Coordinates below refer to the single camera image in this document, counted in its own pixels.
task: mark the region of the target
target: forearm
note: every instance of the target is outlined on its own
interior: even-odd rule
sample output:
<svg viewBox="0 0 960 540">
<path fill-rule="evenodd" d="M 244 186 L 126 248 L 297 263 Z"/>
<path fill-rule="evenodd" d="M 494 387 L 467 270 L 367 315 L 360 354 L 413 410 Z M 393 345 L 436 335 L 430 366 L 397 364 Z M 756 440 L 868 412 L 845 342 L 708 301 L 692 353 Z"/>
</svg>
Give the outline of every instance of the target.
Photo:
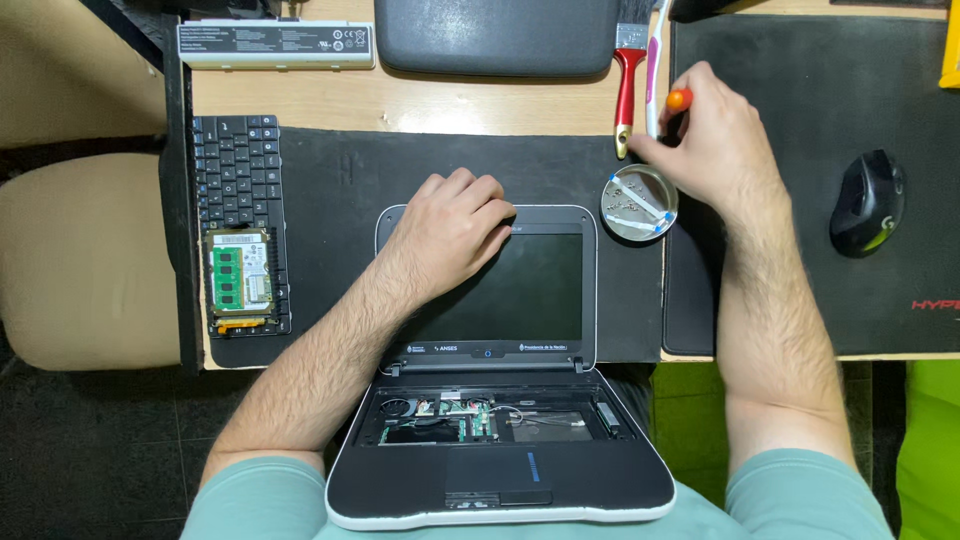
<svg viewBox="0 0 960 540">
<path fill-rule="evenodd" d="M 347 294 L 256 381 L 214 443 L 204 481 L 264 454 L 321 451 L 370 383 L 397 328 L 418 307 L 408 283 L 375 260 Z"/>
<path fill-rule="evenodd" d="M 852 465 L 832 346 L 797 247 L 785 191 L 726 219 L 717 361 L 727 391 L 732 469 L 800 447 Z"/>
</svg>

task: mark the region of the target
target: white battery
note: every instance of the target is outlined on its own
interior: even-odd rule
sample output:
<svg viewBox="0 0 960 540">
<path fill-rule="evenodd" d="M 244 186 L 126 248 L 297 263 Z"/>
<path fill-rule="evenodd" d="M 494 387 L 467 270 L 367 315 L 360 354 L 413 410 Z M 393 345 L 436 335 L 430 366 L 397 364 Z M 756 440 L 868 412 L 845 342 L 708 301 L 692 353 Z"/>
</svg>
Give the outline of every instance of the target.
<svg viewBox="0 0 960 540">
<path fill-rule="evenodd" d="M 180 59 L 193 69 L 370 69 L 373 23 L 296 18 L 186 21 Z"/>
</svg>

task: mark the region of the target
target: person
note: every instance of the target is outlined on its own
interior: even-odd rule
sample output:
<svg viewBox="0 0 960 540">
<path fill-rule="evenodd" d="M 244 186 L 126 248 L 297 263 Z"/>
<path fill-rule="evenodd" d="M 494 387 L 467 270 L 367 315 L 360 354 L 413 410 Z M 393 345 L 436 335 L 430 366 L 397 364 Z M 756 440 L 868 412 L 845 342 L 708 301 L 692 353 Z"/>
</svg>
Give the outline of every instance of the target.
<svg viewBox="0 0 960 540">
<path fill-rule="evenodd" d="M 711 205 L 729 235 L 717 329 L 727 513 L 678 483 L 672 511 L 651 522 L 422 528 L 392 537 L 892 537 L 856 472 L 837 364 L 759 115 L 704 62 L 675 87 L 694 95 L 680 145 L 647 136 L 630 145 Z M 665 111 L 661 125 L 668 119 Z M 213 445 L 182 538 L 372 537 L 327 522 L 318 450 L 357 405 L 399 326 L 488 261 L 510 234 L 501 221 L 514 213 L 490 176 L 459 169 L 428 178 L 356 283 L 252 386 Z"/>
</svg>

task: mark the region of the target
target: battery label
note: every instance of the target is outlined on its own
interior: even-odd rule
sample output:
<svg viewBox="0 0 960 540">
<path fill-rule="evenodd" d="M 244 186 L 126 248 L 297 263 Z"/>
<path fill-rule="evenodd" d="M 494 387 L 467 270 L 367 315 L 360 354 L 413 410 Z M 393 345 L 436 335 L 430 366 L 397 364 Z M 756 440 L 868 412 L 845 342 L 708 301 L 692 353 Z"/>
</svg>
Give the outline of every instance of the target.
<svg viewBox="0 0 960 540">
<path fill-rule="evenodd" d="M 370 28 L 182 25 L 181 53 L 369 54 Z"/>
</svg>

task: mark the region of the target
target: mint green shirt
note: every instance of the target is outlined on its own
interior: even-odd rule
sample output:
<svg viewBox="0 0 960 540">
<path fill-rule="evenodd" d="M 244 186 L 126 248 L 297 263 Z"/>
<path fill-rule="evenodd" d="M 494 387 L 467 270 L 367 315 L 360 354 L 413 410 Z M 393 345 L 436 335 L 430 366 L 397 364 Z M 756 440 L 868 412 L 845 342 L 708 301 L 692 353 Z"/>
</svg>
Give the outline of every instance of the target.
<svg viewBox="0 0 960 540">
<path fill-rule="evenodd" d="M 727 485 L 726 513 L 677 483 L 677 501 L 669 514 L 622 525 L 567 522 L 354 532 L 327 521 L 324 489 L 323 477 L 296 459 L 258 457 L 236 463 L 197 495 L 181 539 L 892 538 L 880 505 L 860 475 L 833 457 L 808 450 L 773 450 L 748 460 Z"/>
</svg>

